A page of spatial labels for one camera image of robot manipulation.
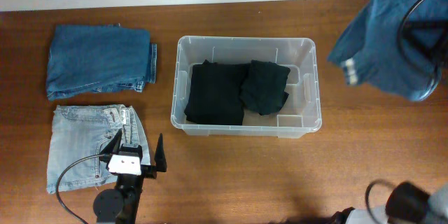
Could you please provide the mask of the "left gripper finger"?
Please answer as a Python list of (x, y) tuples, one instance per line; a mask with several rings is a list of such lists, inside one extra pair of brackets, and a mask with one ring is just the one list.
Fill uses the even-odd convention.
[(155, 160), (155, 166), (156, 166), (157, 172), (166, 172), (167, 171), (167, 161), (166, 161), (166, 157), (165, 157), (162, 133), (160, 133), (159, 138), (157, 140), (157, 147), (156, 147), (156, 151), (155, 151), (154, 160)]
[(101, 150), (101, 154), (112, 155), (117, 154), (120, 148), (123, 131), (119, 129), (112, 140)]

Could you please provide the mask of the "blue shirt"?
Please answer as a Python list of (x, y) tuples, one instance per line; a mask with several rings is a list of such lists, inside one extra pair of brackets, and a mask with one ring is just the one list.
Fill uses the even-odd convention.
[(415, 72), (402, 57), (399, 26), (411, 21), (447, 19), (447, 0), (369, 0), (351, 21), (328, 56), (343, 70), (348, 85), (369, 83), (383, 92), (418, 102), (441, 80)]

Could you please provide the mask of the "large black garment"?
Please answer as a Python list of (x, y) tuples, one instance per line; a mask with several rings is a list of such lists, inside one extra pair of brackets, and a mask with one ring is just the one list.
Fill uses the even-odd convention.
[(248, 64), (204, 61), (192, 68), (186, 120), (200, 125), (241, 125), (244, 119), (240, 88)]

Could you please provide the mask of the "small dark garment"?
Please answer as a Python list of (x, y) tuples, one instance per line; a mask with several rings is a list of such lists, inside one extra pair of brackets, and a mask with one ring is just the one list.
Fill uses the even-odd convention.
[(290, 72), (286, 66), (252, 60), (239, 96), (245, 107), (261, 116), (280, 112), (289, 96), (285, 89)]

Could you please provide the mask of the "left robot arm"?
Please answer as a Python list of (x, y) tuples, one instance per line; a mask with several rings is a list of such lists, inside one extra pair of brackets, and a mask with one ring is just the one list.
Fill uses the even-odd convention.
[(166, 172), (163, 136), (157, 141), (154, 164), (142, 164), (143, 149), (139, 144), (122, 143), (123, 131), (118, 130), (112, 140), (101, 150), (100, 161), (117, 177), (112, 189), (101, 191), (93, 203), (97, 223), (135, 223), (145, 179), (156, 179)]

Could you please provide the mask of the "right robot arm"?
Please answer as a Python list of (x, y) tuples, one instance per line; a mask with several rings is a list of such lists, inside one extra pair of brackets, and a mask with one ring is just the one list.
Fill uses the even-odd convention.
[[(441, 54), (446, 51), (447, 18), (373, 17), (362, 12), (353, 19), (328, 56), (343, 70), (348, 85), (369, 83), (383, 92), (410, 101), (426, 99), (441, 79)], [(378, 179), (365, 191), (370, 199), (373, 186), (392, 190), (383, 207), (350, 207), (317, 223), (446, 223), (447, 188), (430, 195), (410, 182), (399, 185)]]

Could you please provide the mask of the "light blue folded jeans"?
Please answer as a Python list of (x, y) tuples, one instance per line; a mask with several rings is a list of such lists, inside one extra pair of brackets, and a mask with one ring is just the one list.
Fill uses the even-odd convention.
[(150, 156), (143, 125), (133, 107), (122, 104), (107, 106), (57, 106), (52, 119), (47, 165), (47, 186), (50, 194), (78, 190), (116, 182), (106, 164), (90, 159), (77, 164), (57, 180), (73, 162), (96, 155), (122, 130), (123, 144), (139, 144)]

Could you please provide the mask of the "dark blue folded jeans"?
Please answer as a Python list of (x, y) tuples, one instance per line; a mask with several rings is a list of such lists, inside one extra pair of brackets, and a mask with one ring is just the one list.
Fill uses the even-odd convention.
[(156, 81), (158, 49), (145, 29), (119, 25), (59, 24), (49, 56), (45, 91), (50, 101), (86, 92), (142, 92)]

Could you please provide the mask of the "clear plastic storage bin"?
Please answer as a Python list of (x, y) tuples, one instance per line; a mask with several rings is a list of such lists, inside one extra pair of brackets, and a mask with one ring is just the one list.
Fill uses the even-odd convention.
[[(288, 67), (289, 94), (278, 113), (245, 111), (241, 126), (198, 125), (187, 121), (193, 67), (204, 60), (245, 64), (251, 60)], [(177, 45), (171, 123), (191, 136), (241, 135), (299, 139), (322, 126), (316, 44), (310, 38), (183, 36)]]

